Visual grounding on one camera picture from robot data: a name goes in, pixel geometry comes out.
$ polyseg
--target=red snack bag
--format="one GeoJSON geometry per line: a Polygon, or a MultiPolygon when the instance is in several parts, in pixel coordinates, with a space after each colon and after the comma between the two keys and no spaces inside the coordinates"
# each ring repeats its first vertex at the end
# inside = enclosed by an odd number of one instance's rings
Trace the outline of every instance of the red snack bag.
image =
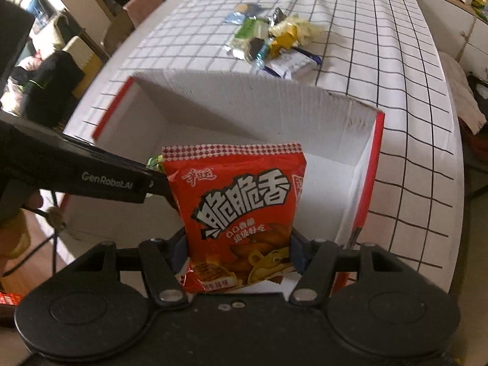
{"type": "Polygon", "coordinates": [[[178,146],[162,155],[186,229],[185,290],[250,285],[291,270],[301,145],[178,146]]]}

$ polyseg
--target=screw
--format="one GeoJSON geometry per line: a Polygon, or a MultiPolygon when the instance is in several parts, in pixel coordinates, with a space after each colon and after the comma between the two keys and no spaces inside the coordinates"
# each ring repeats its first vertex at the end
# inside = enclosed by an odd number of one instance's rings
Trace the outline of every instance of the screw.
{"type": "Polygon", "coordinates": [[[184,297],[184,294],[177,289],[167,289],[159,293],[159,298],[168,303],[175,303],[180,301],[184,297]]]}
{"type": "Polygon", "coordinates": [[[246,303],[244,303],[242,301],[235,301],[232,303],[232,306],[234,308],[244,308],[246,306],[246,303]]]}
{"type": "Polygon", "coordinates": [[[314,301],[318,294],[313,289],[298,289],[293,292],[296,301],[314,301]]]}
{"type": "Polygon", "coordinates": [[[219,304],[217,308],[221,311],[230,311],[231,306],[229,304],[219,304]]]}

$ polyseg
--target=person's hand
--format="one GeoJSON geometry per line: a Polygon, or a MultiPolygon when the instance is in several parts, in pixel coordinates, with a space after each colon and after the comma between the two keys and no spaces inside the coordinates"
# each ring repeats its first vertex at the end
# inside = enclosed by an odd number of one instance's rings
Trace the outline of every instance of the person's hand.
{"type": "MultiPolygon", "coordinates": [[[[30,196],[25,205],[31,209],[39,209],[42,208],[42,204],[43,199],[41,193],[37,190],[30,196]]],[[[10,222],[0,226],[0,277],[8,262],[6,255],[9,255],[14,251],[20,242],[22,233],[27,231],[25,220],[19,221],[18,224],[9,224],[10,222]]]]}

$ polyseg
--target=open box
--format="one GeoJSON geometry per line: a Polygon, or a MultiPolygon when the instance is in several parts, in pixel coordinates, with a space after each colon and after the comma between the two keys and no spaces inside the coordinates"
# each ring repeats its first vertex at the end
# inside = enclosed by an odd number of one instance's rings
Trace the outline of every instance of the open box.
{"type": "MultiPolygon", "coordinates": [[[[307,170],[293,225],[308,239],[346,244],[368,212],[383,121],[373,107],[298,82],[154,70],[128,79],[93,139],[142,163],[163,146],[299,142],[307,170]]],[[[140,205],[71,196],[63,206],[70,230],[118,247],[167,239],[182,227],[160,196],[140,205]]]]}

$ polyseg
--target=tablecloth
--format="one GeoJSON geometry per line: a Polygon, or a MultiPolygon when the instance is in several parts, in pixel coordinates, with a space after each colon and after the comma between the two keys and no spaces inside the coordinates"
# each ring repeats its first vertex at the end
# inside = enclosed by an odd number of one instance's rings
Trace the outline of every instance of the tablecloth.
{"type": "Polygon", "coordinates": [[[376,182],[358,243],[379,244],[447,290],[461,231],[462,154],[449,90],[416,0],[184,0],[126,58],[83,117],[75,114],[68,134],[92,142],[114,95],[137,72],[249,73],[248,63],[223,48],[237,29],[223,19],[241,2],[259,3],[268,13],[280,7],[323,26],[306,47],[323,64],[301,81],[385,112],[376,182]]]}

